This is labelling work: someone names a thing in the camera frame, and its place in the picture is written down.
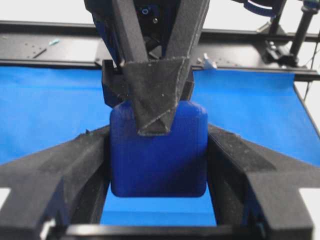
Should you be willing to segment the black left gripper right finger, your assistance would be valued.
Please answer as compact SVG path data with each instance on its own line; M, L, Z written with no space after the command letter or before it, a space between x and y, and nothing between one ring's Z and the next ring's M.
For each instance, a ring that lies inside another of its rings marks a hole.
M261 223L267 232L313 232L301 190L320 187L311 164L208 126L208 185L219 225Z

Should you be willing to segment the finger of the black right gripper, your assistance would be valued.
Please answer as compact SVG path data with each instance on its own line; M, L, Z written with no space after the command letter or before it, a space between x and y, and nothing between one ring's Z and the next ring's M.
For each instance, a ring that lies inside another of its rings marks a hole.
M124 65L139 135L161 136L170 132L209 3L181 0L162 59L130 61Z

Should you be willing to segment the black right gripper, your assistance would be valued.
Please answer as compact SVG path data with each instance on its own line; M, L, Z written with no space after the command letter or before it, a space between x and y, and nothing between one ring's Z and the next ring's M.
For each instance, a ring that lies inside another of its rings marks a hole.
M117 70L103 62L104 101L114 107L130 100L135 108L148 108L146 80L150 76L148 53L166 50L174 27L179 0L86 0L94 25Z

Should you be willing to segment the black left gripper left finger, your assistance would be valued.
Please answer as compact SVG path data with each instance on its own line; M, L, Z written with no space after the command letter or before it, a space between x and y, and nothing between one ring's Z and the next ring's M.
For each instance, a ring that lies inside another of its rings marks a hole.
M49 219L60 225L99 223L108 188L110 128L0 167L0 185L10 188L0 211L2 229L38 230Z

